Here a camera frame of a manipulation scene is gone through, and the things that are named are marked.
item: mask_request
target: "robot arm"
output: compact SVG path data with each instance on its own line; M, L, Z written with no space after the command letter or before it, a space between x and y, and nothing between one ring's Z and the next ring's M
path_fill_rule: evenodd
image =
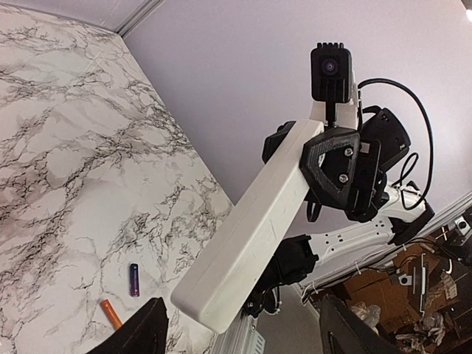
M352 60L342 45L319 44L312 51L312 85L317 102L311 119L287 122L266 139L265 167L171 295L178 309L217 333L241 308L252 308L252 297L262 308L272 288L312 271L313 284L340 277L388 244L410 240L434 215L415 185L387 183L386 172L406 155L409 137L386 108L374 109L360 129ZM315 256L310 247L282 241L304 201L316 211L342 209L361 223L312 235ZM304 271L280 268L278 254L287 245L287 254L309 258Z

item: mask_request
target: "black plastic part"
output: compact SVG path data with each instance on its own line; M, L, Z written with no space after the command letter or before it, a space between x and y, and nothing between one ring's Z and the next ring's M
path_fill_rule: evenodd
M274 155L275 150L282 144L283 139L287 136L288 132L294 126L295 122L292 120L286 122L284 125L278 127L277 132L265 138L264 149L263 149L263 161L267 161Z
M282 241L244 305L244 311L257 318L266 309L273 313L277 286L301 282L315 268L319 257L311 251L310 236L301 235Z
M377 192L376 188L381 187L379 182L382 175L378 173L380 153L381 143L378 140L361 140L361 149L346 210L346 216L350 220L365 223L372 220L378 213L378 207L374 204L374 195Z
M363 110L364 113L375 113L375 116L363 124L361 139L381 143L379 168L386 173L405 157L412 142L398 118L388 108L379 109L372 106Z
M407 185L412 186L418 190L417 185L413 181L410 181ZM395 236L389 241L389 245L393 243L396 246L401 246L407 243L413 237L418 235L421 229L425 227L425 225L434 217L434 210L431 208L426 199L424 203L426 210L412 223L406 223L397 218L389 218L393 226L392 232L395 234Z
M327 295L322 300L320 330L324 354L402 353L334 296Z
M165 354L168 326L164 300L152 298L88 354Z
M315 101L348 103L353 84L353 59L343 44L318 43L311 52L311 96Z
M335 209L347 208L359 144L359 133L348 128L330 129L305 143L299 167L313 193L313 202ZM353 150L351 156L344 154L347 148ZM320 167L323 154L325 158ZM348 177L345 183L340 181L341 175Z
M318 220L319 214L322 211L322 205L311 201L307 204L307 220L309 223L314 223Z

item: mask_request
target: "cardboard box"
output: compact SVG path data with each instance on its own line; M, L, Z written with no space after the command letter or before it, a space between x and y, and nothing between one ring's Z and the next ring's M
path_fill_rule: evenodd
M393 285L390 279L384 279L351 293L347 304L353 306L365 302L367 306L377 305L381 308L380 323L386 332L415 323L420 315L415 313L408 303L408 289L401 285Z
M401 271L407 271L408 262L405 260L412 259L413 256L419 257L422 253L426 253L425 259L428 263L429 273L431 273L440 260L425 251L420 245L413 245L401 252L394 259L394 264L397 267L403 264ZM420 314L409 304L408 288L402 285L393 285L385 272L363 271L361 275L346 281L344 287L351 298L351 300L347 300L349 306L365 302L367 306L377 305L381 308L380 323L388 333L395 332L405 325L413 324L421 318ZM426 309L426 312L435 312L443 305L443 301L437 300Z

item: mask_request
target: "camera lens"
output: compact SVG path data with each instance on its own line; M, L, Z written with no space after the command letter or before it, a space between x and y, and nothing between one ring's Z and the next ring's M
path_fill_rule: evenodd
M332 76L336 75L339 70L338 62L333 58L326 58L322 62L322 71L323 74Z

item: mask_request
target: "white wall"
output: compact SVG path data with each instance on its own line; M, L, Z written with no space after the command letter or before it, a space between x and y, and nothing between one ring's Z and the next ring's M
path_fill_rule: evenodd
M358 80L390 77L423 100L436 148L428 199L438 212L472 189L472 24L460 0L167 1L126 40L233 201L263 166L265 137L308 117L318 41L343 41ZM424 186L428 142L415 104L385 87L364 99L400 117ZM310 227L301 216L292 232L333 229L345 223L337 215Z
M140 4L147 1L148 0L0 0L0 3L66 16L109 30L115 30Z

